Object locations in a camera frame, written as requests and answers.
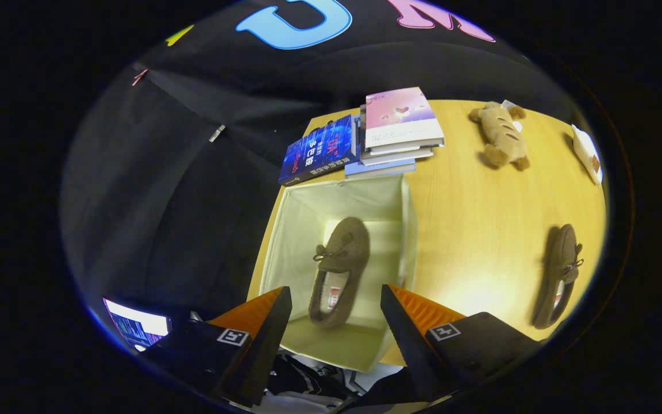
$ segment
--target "pink book cover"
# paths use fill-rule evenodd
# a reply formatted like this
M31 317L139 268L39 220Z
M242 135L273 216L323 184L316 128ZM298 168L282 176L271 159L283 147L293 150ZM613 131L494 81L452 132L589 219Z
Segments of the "pink book cover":
M366 105L366 147L444 136L420 87L367 95Z

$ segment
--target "stack of books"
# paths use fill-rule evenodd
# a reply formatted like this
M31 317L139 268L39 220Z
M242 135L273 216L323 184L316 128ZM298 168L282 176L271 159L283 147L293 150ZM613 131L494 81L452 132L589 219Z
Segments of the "stack of books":
M347 177L415 171L415 159L444 146L444 131L420 87L368 95L361 106L359 160L344 167Z

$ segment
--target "slipper label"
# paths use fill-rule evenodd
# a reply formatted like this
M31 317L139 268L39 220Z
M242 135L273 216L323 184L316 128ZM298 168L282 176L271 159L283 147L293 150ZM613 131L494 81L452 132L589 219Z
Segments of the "slipper label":
M329 309L333 309L333 307L336 306L339 294L341 294L341 288L331 286L331 293L329 293Z

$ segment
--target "book spine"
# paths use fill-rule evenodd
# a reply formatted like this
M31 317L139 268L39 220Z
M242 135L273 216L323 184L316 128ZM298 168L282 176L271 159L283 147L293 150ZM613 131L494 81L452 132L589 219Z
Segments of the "book spine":
M359 155L367 150L367 105L360 106L359 112Z
M349 154L341 158L340 160L337 160L336 162L328 163L327 165L316 168L315 170L305 170L299 175L294 176L293 178L289 178L286 182L283 183L283 186L284 187L294 186L296 184L302 183L303 181L308 181L311 178L319 177L321 175L328 173L333 173L334 171L341 170L342 168L344 168L344 166L347 165L347 163L352 163L352 162L355 162L355 160L352 157L352 155Z

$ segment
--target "book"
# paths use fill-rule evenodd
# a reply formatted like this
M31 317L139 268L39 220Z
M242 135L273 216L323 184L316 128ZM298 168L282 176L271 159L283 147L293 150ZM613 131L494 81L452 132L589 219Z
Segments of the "book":
M339 170L357 162L359 116L347 115L313 129L287 147L278 183L294 186L310 178Z
M392 152L420 150L421 148L443 147L441 139L421 139L420 141L400 142L399 144L379 145L370 148L371 155L384 155Z
M444 144L444 131L420 87L367 95L365 120L365 150L433 139Z
M366 165L376 165L378 163L396 162L397 160L409 160L412 158L431 157L433 151L430 148L421 148L414 151L393 152L385 155L371 155L369 152L362 152L359 161Z
M360 172L358 174L352 175L352 178L369 178L369 177L376 177L376 176L380 176L380 175L393 175L393 174L401 174L401 173L412 173L413 171L415 171L415 163L413 163L412 165L409 165L409 166L408 165L398 165L397 167L380 168L379 170Z
M365 141L366 141L366 131L367 131L367 105L362 104L359 107L359 154L366 151Z
M396 162L378 163L366 166L361 162L348 163L344 166L344 175L352 177L371 177L395 173L409 173L415 171L415 159L397 160Z

